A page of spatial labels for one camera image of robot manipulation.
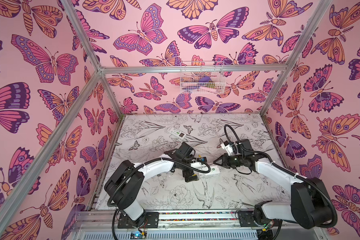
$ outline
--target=pink wall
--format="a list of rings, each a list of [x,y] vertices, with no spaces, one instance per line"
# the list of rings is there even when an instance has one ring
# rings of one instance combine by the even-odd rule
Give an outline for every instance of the pink wall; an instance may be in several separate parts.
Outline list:
[[[288,78],[283,114],[270,108],[267,116],[286,165],[324,181],[339,216],[336,229],[329,229],[333,239],[355,239],[360,237],[360,2],[333,4],[333,23],[328,10],[316,31],[312,51],[318,50],[299,66],[309,66],[309,73],[297,81]],[[335,31],[341,33],[329,39]]]

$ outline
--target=ventilation grille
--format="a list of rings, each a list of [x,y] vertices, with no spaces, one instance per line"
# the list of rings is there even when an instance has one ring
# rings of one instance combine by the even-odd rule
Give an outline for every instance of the ventilation grille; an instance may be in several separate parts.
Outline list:
[[[117,233],[119,240],[130,239],[131,232]],[[86,232],[83,240],[113,240],[111,232]],[[148,231],[146,240],[167,240],[167,239],[184,239],[184,240],[257,240],[256,230],[189,230],[189,231],[167,231],[156,230]]]

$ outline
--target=purple object in basket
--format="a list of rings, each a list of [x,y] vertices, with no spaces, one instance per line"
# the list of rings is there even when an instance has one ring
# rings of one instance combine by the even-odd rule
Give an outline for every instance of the purple object in basket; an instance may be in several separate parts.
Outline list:
[[[209,83],[212,82],[212,79],[209,76],[205,76],[199,80],[199,83]]]

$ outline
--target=bird drawing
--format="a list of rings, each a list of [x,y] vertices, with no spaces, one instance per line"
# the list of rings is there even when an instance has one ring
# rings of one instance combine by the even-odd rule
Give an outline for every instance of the bird drawing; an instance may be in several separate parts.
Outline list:
[[[214,196],[215,196],[215,188],[213,188],[213,193],[212,193],[212,196],[210,197],[208,195],[208,184],[204,183],[203,180],[202,180],[202,183],[203,183],[203,187],[204,187],[204,194],[199,193],[199,191],[196,190],[195,185],[193,185],[193,190],[195,191],[195,195],[196,195],[197,199],[199,201],[203,202],[203,206],[202,206],[203,209],[210,209],[212,206],[212,203],[213,203]]]
[[[236,180],[236,187],[239,189],[239,191],[243,194],[245,192],[244,190],[244,186],[247,187],[249,190],[251,190],[251,192],[254,192],[254,188],[251,187],[249,184],[246,184],[244,181],[245,179],[246,180],[249,180],[252,182],[252,180],[250,180],[249,178],[246,178],[244,176],[240,176],[240,175],[237,175],[237,174],[234,174],[234,177],[232,177],[233,180]]]

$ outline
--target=wire basket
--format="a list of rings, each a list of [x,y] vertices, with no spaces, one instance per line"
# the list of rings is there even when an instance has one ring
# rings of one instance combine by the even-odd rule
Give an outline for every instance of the wire basket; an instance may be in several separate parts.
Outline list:
[[[180,66],[180,93],[219,94],[224,92],[223,62],[182,62]]]

